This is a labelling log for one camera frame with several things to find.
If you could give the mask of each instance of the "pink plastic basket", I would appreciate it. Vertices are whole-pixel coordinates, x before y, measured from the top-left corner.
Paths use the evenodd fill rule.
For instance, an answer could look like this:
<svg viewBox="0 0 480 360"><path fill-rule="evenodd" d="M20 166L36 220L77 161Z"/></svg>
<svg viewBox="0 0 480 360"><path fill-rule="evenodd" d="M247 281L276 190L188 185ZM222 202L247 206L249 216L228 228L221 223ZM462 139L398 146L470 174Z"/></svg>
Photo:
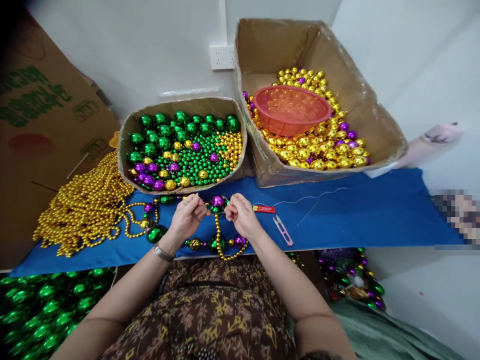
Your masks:
<svg viewBox="0 0 480 360"><path fill-rule="evenodd" d="M271 133L291 137L332 114L329 103L314 92L294 86L267 86L253 96L261 124Z"/></svg>

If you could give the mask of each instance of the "scissors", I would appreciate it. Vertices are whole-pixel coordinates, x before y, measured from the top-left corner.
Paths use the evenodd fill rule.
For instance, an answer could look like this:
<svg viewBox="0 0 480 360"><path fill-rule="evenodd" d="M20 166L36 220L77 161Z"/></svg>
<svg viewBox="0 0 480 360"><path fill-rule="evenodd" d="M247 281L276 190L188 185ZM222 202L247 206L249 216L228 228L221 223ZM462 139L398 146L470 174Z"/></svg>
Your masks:
<svg viewBox="0 0 480 360"><path fill-rule="evenodd" d="M284 223L282 220L280 220L279 216L275 214L275 216L272 216L273 221L275 222L276 227L278 228L278 231L280 234L283 236L283 240L287 243L288 246L292 246L294 242L292 241L292 238L290 237L289 232L285 228Z"/></svg>

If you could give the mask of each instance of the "electrical outlet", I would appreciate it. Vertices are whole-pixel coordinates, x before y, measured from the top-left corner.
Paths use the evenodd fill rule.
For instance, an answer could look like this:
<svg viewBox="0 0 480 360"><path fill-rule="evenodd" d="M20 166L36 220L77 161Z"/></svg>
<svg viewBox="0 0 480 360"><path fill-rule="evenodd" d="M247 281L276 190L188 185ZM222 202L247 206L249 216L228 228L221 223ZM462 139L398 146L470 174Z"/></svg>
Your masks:
<svg viewBox="0 0 480 360"><path fill-rule="evenodd" d="M210 63L212 70L234 68L234 46L210 46Z"/></svg>

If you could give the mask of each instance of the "woman's left hand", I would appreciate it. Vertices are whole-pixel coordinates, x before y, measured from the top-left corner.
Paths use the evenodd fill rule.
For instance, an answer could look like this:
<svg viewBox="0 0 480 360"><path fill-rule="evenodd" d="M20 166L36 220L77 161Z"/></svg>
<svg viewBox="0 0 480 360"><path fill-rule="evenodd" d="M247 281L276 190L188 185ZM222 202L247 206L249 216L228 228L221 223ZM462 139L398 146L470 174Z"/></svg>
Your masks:
<svg viewBox="0 0 480 360"><path fill-rule="evenodd" d="M198 193L191 194L176 207L168 231L172 232L179 241L184 242L195 234L202 219L210 215L210 210Z"/></svg>

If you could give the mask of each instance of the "floral dress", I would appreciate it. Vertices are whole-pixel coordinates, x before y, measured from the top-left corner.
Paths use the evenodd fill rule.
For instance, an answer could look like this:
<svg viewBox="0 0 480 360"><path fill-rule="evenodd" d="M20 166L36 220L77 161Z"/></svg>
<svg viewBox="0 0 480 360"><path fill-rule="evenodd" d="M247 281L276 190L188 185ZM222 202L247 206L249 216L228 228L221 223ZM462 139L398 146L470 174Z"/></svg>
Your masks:
<svg viewBox="0 0 480 360"><path fill-rule="evenodd" d="M256 256L174 261L156 296L99 359L297 359L286 309ZM337 360L316 351L306 359Z"/></svg>

